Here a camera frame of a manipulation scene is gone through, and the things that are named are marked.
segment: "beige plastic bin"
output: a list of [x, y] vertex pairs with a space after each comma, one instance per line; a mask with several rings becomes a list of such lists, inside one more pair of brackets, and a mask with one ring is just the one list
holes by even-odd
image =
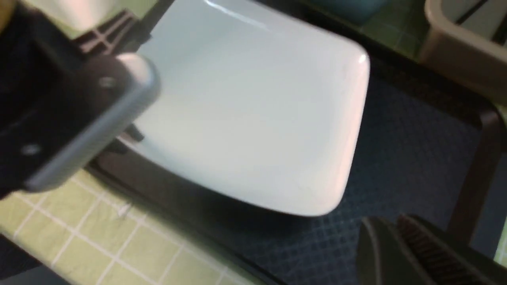
[[431, 29], [419, 61], [494, 101], [507, 104], [507, 48], [451, 22], [442, 11], [442, 1], [450, 0], [426, 0], [425, 13]]

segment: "blue container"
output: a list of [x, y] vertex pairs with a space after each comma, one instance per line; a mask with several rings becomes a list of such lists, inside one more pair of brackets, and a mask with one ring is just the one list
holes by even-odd
[[329, 13], [362, 25], [389, 0], [306, 0]]

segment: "white ceramic dish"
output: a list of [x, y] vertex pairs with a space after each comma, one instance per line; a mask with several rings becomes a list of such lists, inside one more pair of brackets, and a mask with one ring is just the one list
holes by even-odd
[[129, 147], [264, 208], [318, 216], [338, 205], [368, 85], [362, 47], [248, 0], [176, 0], [152, 36], [139, 53], [162, 94]]

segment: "black tray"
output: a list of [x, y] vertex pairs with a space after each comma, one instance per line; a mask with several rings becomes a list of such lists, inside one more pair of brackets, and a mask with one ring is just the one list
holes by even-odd
[[[149, 30], [171, 2], [150, 12]], [[359, 42], [371, 59], [352, 169], [334, 211], [301, 218], [247, 205], [130, 151], [103, 152], [88, 170], [222, 248], [267, 283], [356, 284], [364, 216], [394, 220], [414, 213], [492, 257], [507, 215], [505, 127], [493, 105], [304, 4], [287, 7], [277, 6]]]

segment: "screw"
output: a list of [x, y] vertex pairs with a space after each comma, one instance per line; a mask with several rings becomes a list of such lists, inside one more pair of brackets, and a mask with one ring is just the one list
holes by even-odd
[[116, 86], [116, 79], [112, 78], [112, 77], [101, 77], [99, 80], [98, 80], [98, 84], [102, 87], [102, 88], [113, 88]]
[[29, 144], [25, 145], [21, 148], [21, 153], [26, 156], [31, 156], [39, 153], [41, 151], [41, 146], [37, 144]]

